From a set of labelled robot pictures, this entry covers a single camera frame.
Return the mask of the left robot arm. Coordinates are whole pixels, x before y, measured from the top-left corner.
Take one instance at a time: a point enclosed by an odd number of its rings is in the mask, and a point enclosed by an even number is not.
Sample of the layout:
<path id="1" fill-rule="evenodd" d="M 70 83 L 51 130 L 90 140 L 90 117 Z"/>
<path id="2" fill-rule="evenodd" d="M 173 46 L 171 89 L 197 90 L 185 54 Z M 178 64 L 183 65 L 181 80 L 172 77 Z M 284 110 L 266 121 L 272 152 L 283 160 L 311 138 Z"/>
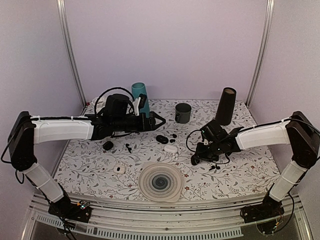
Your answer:
<path id="1" fill-rule="evenodd" d="M 10 164 L 16 172 L 23 174 L 49 204 L 48 212 L 60 220 L 88 223 L 92 208 L 89 202 L 73 203 L 62 185 L 54 180 L 46 168 L 55 160 L 63 142 L 69 140 L 98 141 L 114 137 L 116 132 L 125 135 L 155 131 L 166 120 L 155 112 L 149 116 L 124 113 L 121 116 L 101 113 L 83 116 L 35 117 L 21 112 L 10 131 L 4 153 L 8 153 Z"/>

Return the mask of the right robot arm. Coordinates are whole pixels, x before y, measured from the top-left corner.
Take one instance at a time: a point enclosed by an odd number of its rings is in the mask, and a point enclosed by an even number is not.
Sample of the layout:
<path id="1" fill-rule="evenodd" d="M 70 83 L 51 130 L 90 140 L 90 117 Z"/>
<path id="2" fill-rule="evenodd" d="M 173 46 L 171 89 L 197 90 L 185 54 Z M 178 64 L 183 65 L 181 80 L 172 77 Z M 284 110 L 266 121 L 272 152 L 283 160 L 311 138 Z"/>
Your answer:
<path id="1" fill-rule="evenodd" d="M 262 202 L 248 205 L 240 210 L 245 223 L 257 222 L 284 214 L 282 201 L 290 191 L 305 177 L 320 156 L 320 131 L 301 111 L 291 116 L 249 128 L 237 127 L 227 132 L 214 119 L 199 129 L 202 139 L 198 142 L 191 164 L 196 166 L 201 161 L 217 162 L 221 155 L 228 158 L 258 147 L 268 147 L 278 165 L 280 153 L 276 149 L 287 146 L 291 153 L 286 153 L 286 165 L 280 177 L 271 185 Z"/>

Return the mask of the black gold-trimmed earbud case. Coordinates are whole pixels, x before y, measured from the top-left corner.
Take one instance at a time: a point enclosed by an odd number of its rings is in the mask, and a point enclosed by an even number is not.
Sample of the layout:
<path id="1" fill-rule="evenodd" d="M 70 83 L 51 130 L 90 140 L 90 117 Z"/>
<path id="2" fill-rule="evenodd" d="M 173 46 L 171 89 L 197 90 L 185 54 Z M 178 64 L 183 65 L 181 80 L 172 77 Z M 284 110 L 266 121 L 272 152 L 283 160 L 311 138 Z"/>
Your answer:
<path id="1" fill-rule="evenodd" d="M 198 156 L 193 155 L 193 156 L 191 157 L 191 164 L 192 164 L 193 166 L 198 165 L 201 161 L 202 161 L 202 158 L 200 158 L 200 157 L 198 157 Z"/>

